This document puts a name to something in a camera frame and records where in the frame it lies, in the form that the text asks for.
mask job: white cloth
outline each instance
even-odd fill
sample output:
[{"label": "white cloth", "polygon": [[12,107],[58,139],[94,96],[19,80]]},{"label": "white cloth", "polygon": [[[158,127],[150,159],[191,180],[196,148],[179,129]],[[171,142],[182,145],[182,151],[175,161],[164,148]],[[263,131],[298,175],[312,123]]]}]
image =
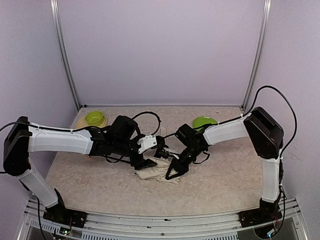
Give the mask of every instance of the white cloth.
[{"label": "white cloth", "polygon": [[[175,185],[179,184],[180,177],[175,177],[170,180],[166,179],[166,173],[171,163],[170,161],[162,158],[153,157],[153,156],[145,156],[144,158],[154,161],[157,165],[152,167],[147,167],[137,171],[136,174],[141,179],[168,183],[168,184],[175,184]],[[176,174],[177,172],[175,170],[172,170],[171,173]]]}]

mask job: vertical metal post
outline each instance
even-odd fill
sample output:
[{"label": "vertical metal post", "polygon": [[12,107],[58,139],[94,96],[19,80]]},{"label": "vertical metal post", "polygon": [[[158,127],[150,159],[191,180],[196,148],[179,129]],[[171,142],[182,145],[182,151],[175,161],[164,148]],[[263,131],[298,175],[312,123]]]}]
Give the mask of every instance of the vertical metal post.
[{"label": "vertical metal post", "polygon": [[252,91],[254,89],[254,85],[257,78],[257,73],[260,65],[260,60],[262,57],[263,47],[265,43],[266,33],[267,33],[267,27],[269,22],[269,15],[270,15],[270,8],[271,8],[271,0],[264,0],[264,9],[262,14],[262,22],[261,22],[261,28],[260,28],[260,34],[259,34],[259,40],[257,49],[255,52],[253,67],[250,74],[250,81],[249,85],[246,89],[245,97],[242,103],[242,108],[246,110],[249,104],[249,100],[252,94]]},{"label": "vertical metal post", "polygon": [[56,32],[56,36],[58,39],[58,45],[59,45],[60,54],[61,54],[61,58],[62,58],[62,62],[63,62],[65,74],[66,74],[66,79],[67,79],[67,82],[68,82],[68,85],[69,85],[69,88],[71,91],[74,105],[75,105],[76,109],[79,111],[81,108],[81,103],[80,103],[79,96],[78,96],[78,93],[76,90],[76,85],[75,85],[75,82],[74,82],[74,79],[72,77],[71,70],[70,70],[66,46],[64,43],[64,36],[63,36],[63,32],[62,32],[62,27],[61,27],[59,8],[58,8],[58,0],[50,0],[50,3],[51,3],[53,23],[55,26],[55,32]]}]

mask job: cloth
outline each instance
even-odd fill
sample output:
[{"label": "cloth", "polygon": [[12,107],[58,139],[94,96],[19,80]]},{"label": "cloth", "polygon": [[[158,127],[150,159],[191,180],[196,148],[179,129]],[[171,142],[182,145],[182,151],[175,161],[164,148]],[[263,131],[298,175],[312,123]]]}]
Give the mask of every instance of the cloth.
[{"label": "cloth", "polygon": [[179,185],[180,177],[175,177],[170,180],[166,179],[166,173],[171,163],[170,161],[168,161],[167,159],[157,158],[153,156],[145,156],[144,158],[154,161],[157,165],[137,171],[136,174],[141,179]]}]

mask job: beige table surface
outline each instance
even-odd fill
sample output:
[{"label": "beige table surface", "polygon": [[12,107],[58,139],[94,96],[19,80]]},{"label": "beige table surface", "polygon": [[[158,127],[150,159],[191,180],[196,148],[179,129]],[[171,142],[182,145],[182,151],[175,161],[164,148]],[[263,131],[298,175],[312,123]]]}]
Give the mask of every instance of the beige table surface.
[{"label": "beige table surface", "polygon": [[[153,111],[167,133],[198,116],[224,121],[240,115],[236,107],[152,106],[82,108],[75,122],[87,113],[100,110],[111,124],[118,115],[133,117]],[[136,118],[141,132],[157,127],[154,116]],[[176,137],[167,138],[170,148],[181,152]],[[262,167],[249,138],[218,143],[209,148],[210,159],[190,165],[179,185],[141,180],[127,163],[112,164],[103,157],[89,158],[59,152],[46,177],[57,188],[69,208],[136,216],[186,216],[239,211],[257,207],[262,192]],[[200,155],[198,161],[205,159]]]}]

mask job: metal frame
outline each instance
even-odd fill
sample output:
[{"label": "metal frame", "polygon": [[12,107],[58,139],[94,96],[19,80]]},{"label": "metal frame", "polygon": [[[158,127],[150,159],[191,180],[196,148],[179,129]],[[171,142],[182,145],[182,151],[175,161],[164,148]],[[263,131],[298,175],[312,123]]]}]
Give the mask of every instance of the metal frame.
[{"label": "metal frame", "polygon": [[80,103],[80,99],[79,99],[79,96],[77,93],[76,85],[75,85],[75,82],[74,82],[74,79],[72,77],[71,70],[70,70],[70,65],[69,65],[69,60],[68,60],[68,56],[67,56],[66,46],[65,46],[65,42],[64,42],[64,35],[63,35],[61,20],[60,20],[60,15],[59,15],[58,0],[50,0],[50,3],[51,3],[53,23],[55,26],[55,32],[56,32],[56,36],[58,39],[58,45],[59,45],[59,50],[60,50],[60,54],[61,54],[61,58],[62,58],[62,62],[63,62],[65,74],[66,74],[66,79],[67,79],[67,82],[69,85],[69,89],[71,92],[71,96],[72,96],[74,105],[75,105],[76,109],[79,111],[81,108],[81,103]]},{"label": "metal frame", "polygon": [[[283,202],[279,204],[283,211]],[[16,240],[26,240],[30,227],[39,229],[38,203],[30,199],[19,224]],[[40,215],[45,208],[40,206]],[[295,198],[285,203],[285,218],[292,218],[299,240],[308,240],[307,228]],[[192,216],[132,216],[89,212],[84,228],[73,227],[78,240],[237,240],[238,232],[262,227],[269,223],[242,228],[237,211],[203,214]],[[58,232],[60,227],[55,222],[41,218],[44,231]]]},{"label": "metal frame", "polygon": [[246,110],[248,107],[248,104],[249,104],[249,101],[251,98],[251,94],[252,94],[252,91],[254,89],[254,85],[256,82],[257,73],[258,73],[260,60],[262,57],[264,43],[265,43],[266,34],[267,34],[270,9],[271,9],[271,0],[264,0],[264,8],[263,8],[263,14],[262,14],[262,22],[261,22],[258,45],[257,45],[256,52],[255,52],[255,57],[254,57],[253,67],[252,67],[251,74],[250,74],[249,84],[246,89],[246,93],[245,93],[244,100],[242,103],[242,108],[244,110]]}]

